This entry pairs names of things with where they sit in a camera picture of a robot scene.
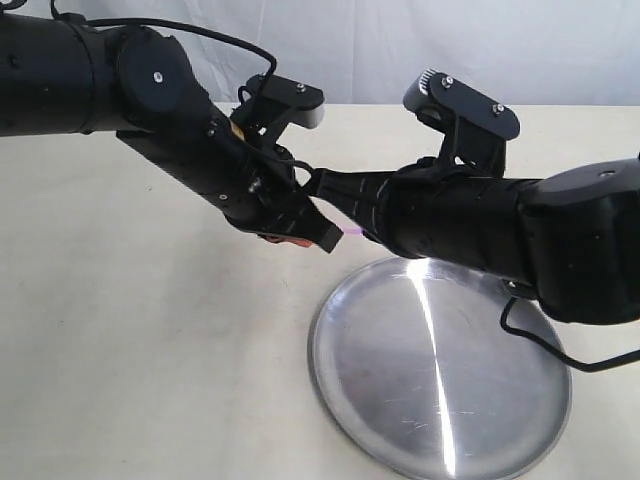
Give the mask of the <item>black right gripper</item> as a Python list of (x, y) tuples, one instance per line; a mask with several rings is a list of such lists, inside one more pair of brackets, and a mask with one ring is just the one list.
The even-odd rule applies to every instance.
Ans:
[(424, 157), (395, 175), (319, 168), (307, 194), (366, 235), (384, 235), (386, 228), (390, 245), (408, 258), (505, 258), (504, 180), (466, 165)]

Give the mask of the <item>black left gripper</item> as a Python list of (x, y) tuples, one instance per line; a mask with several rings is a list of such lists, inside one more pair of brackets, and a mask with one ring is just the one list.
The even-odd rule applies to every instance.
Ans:
[(217, 107), (199, 142), (199, 194), (235, 228), (271, 244), (331, 253), (343, 231), (300, 193), (294, 160), (267, 152)]

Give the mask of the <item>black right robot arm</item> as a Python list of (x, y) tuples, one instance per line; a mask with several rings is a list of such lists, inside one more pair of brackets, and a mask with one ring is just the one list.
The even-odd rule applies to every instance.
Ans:
[(395, 255), (511, 281), (554, 320), (639, 316), (637, 159), (515, 179), (429, 158), (397, 171), (319, 169), (306, 188)]

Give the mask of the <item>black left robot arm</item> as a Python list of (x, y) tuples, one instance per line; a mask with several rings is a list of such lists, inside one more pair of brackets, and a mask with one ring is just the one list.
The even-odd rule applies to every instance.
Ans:
[(320, 89), (269, 72), (251, 77), (226, 114), (164, 23), (104, 29), (77, 14), (44, 19), (1, 8), (3, 136), (112, 132), (233, 227), (270, 242), (331, 251), (341, 239), (279, 143), (290, 124), (316, 127), (323, 104)]

